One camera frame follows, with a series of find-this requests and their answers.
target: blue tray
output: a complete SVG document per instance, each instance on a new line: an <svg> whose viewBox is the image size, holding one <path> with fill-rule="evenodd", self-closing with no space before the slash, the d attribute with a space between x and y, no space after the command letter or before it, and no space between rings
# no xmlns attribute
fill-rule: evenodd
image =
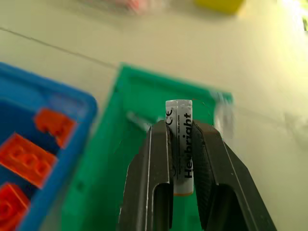
<svg viewBox="0 0 308 231"><path fill-rule="evenodd" d="M35 128L33 117L43 107L77 121L77 127L64 149L59 149L49 134L42 134ZM30 210L17 230L36 231L39 228L82 151L96 111L96 101L92 96L0 63L0 145L17 132L58 158L41 190L0 166L0 185L15 183L31 200Z"/></svg>

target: red lego brick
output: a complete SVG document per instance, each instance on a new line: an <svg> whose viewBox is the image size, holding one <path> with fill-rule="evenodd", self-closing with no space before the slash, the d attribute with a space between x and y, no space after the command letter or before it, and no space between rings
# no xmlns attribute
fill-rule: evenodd
<svg viewBox="0 0 308 231"><path fill-rule="evenodd" d="M41 188L57 158L14 133L0 147L0 164Z"/></svg>
<svg viewBox="0 0 308 231"><path fill-rule="evenodd" d="M3 185L0 188L0 231L15 230L29 204L30 201L17 185Z"/></svg>
<svg viewBox="0 0 308 231"><path fill-rule="evenodd" d="M75 126L74 120L48 108L43 108L35 116L34 122L38 130L50 133L61 148L66 144Z"/></svg>

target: battery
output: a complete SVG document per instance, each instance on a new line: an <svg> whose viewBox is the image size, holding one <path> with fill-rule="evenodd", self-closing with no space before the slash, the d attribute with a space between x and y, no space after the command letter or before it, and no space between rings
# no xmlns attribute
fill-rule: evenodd
<svg viewBox="0 0 308 231"><path fill-rule="evenodd" d="M172 132L172 163L175 196L193 193L191 100L166 101L166 123Z"/></svg>

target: white table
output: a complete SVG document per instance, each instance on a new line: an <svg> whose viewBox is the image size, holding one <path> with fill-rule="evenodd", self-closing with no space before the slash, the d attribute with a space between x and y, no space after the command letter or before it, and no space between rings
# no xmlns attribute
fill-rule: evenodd
<svg viewBox="0 0 308 231"><path fill-rule="evenodd" d="M120 62L230 91L232 148L280 231L307 230L308 150L284 114L308 116L308 38L289 8L247 0L237 17L177 1L131 16L83 0L0 1L0 60L90 92L103 110ZM65 186L41 230L56 230Z"/></svg>

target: green tray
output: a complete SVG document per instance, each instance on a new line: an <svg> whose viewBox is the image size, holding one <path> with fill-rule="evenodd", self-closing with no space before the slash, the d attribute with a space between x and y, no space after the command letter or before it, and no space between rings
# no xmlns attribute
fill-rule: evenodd
<svg viewBox="0 0 308 231"><path fill-rule="evenodd" d="M222 98L232 101L230 93L124 65L72 181L62 210L62 230L116 230L127 168L146 136L127 119L127 112L154 123L165 117L167 100L191 99L193 118L213 124L215 105ZM174 197L172 230L201 230L195 193Z"/></svg>

